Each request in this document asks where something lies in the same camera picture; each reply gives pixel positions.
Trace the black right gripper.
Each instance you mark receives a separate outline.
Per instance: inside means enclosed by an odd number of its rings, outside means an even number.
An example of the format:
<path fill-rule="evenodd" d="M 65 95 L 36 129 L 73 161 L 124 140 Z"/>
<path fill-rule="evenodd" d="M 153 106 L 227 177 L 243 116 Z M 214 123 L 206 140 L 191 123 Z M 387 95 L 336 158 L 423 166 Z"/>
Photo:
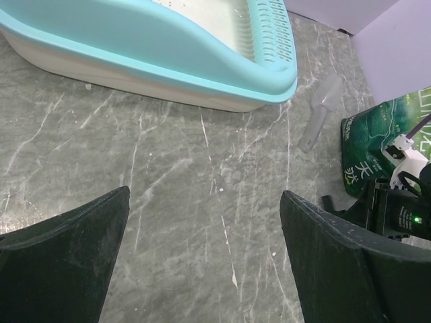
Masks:
<path fill-rule="evenodd" d="M 400 241 L 415 236 L 430 239 L 430 186 L 421 190 L 395 190 L 388 181 L 371 180 L 360 198 L 347 210 L 337 211 L 329 195 L 322 197 L 324 211 L 372 233 Z"/>

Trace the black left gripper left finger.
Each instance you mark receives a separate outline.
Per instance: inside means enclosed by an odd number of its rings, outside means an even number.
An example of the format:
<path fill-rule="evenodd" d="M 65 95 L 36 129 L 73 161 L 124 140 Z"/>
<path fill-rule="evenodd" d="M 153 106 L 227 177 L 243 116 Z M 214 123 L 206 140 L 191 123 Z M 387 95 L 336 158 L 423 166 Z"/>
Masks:
<path fill-rule="evenodd" d="M 98 322 L 129 216 L 118 187 L 1 235 L 2 322 Z"/>

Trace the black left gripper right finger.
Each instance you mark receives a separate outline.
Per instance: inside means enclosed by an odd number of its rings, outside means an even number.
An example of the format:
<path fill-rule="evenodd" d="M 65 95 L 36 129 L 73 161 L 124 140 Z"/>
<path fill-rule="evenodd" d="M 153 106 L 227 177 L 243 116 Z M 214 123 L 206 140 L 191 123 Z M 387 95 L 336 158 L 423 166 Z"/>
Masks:
<path fill-rule="evenodd" d="M 292 191 L 281 226 L 305 322 L 429 322 L 430 251 L 374 234 Z"/>

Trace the green litter bag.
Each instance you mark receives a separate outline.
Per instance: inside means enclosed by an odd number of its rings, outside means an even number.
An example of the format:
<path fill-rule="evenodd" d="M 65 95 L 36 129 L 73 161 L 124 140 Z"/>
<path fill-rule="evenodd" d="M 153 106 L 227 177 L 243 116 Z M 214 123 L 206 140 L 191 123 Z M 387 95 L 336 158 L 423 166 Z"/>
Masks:
<path fill-rule="evenodd" d="M 430 114 L 430 88 L 383 102 L 341 122 L 341 165 L 345 191 L 358 198 L 369 180 L 389 179 L 395 165 L 383 155 Z"/>

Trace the clear plastic scoop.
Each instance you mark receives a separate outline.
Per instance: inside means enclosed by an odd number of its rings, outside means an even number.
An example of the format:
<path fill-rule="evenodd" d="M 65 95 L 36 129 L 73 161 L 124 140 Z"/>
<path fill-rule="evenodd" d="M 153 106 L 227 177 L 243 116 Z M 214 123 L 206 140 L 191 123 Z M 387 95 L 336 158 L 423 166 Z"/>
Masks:
<path fill-rule="evenodd" d="M 316 144 L 326 119 L 341 102 L 343 81 L 336 73 L 328 75 L 319 85 L 310 101 L 310 118 L 298 144 L 300 150 L 309 153 Z"/>

